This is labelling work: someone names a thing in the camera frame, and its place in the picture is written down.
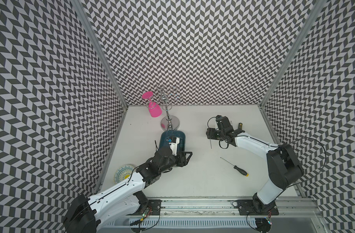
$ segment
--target white table surface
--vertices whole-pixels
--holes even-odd
[[[256,105],[224,106],[174,106],[171,115],[180,119],[178,130],[185,133],[185,151],[193,155],[185,167],[175,167],[171,172],[162,174],[161,178],[143,190],[148,197],[215,197],[215,196],[253,196],[268,180],[266,161],[257,155],[229,145],[221,149],[217,140],[206,137],[209,118],[227,116],[234,128],[243,123],[243,130],[250,135],[273,142],[263,117]],[[154,156],[155,144],[159,145],[162,115],[152,118],[146,107],[129,107],[124,120],[109,168],[101,190],[114,185],[114,173],[125,164],[138,166]],[[209,122],[216,127],[215,119]],[[228,160],[233,165],[249,173],[241,175],[232,166],[221,160]],[[281,196],[297,196],[294,187],[284,191]]]

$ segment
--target black and white pattern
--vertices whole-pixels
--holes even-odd
[[[0,233],[62,232],[121,115],[68,0],[0,0]]]
[[[182,104],[258,104],[314,0],[82,0],[128,104],[157,84]]]
[[[332,232],[355,232],[355,0],[328,1],[266,106],[282,142],[315,137],[328,164],[303,183]],[[316,143],[297,143],[312,177],[323,164]]]

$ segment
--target black mounting plate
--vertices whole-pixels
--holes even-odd
[[[240,212],[240,215],[242,216],[246,216],[248,213],[255,213],[254,209],[253,209],[253,204],[252,204],[252,200],[237,200],[237,208],[238,211]],[[269,205],[273,205],[273,208],[271,209],[271,213],[272,215],[278,215],[278,208],[276,206],[275,201],[271,202]],[[258,215],[268,215],[269,212],[265,211],[262,213],[255,213]]]
[[[161,209],[161,203],[162,203],[162,200],[160,199],[155,199],[155,200],[148,200],[148,205],[147,206],[150,206],[152,207],[152,213],[150,215],[159,215],[159,210]],[[142,215],[143,213],[140,213],[140,212],[136,212],[134,214],[129,214],[131,216],[133,215]]]

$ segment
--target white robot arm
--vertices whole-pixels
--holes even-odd
[[[72,202],[63,224],[67,233],[95,233],[108,223],[147,209],[148,199],[142,190],[156,182],[172,167],[188,164],[192,152],[177,152],[179,138],[172,138],[169,147],[160,148],[154,157],[138,166],[132,175],[101,193],[86,198],[79,195]]]
[[[288,144],[268,143],[250,136],[242,129],[233,129],[227,117],[216,116],[216,123],[218,129],[208,128],[207,138],[242,147],[266,161],[268,180],[254,194],[252,209],[256,213],[267,213],[274,207],[274,200],[303,175],[302,165],[293,148]]]

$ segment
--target screwdriver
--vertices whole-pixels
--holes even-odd
[[[226,162],[229,163],[230,165],[232,165],[233,168],[236,169],[236,170],[238,170],[242,175],[244,175],[244,176],[249,176],[249,174],[248,174],[247,172],[245,172],[245,170],[243,170],[243,169],[241,169],[241,168],[239,168],[239,167],[237,167],[237,166],[231,164],[231,163],[228,162],[228,161],[226,161]]]

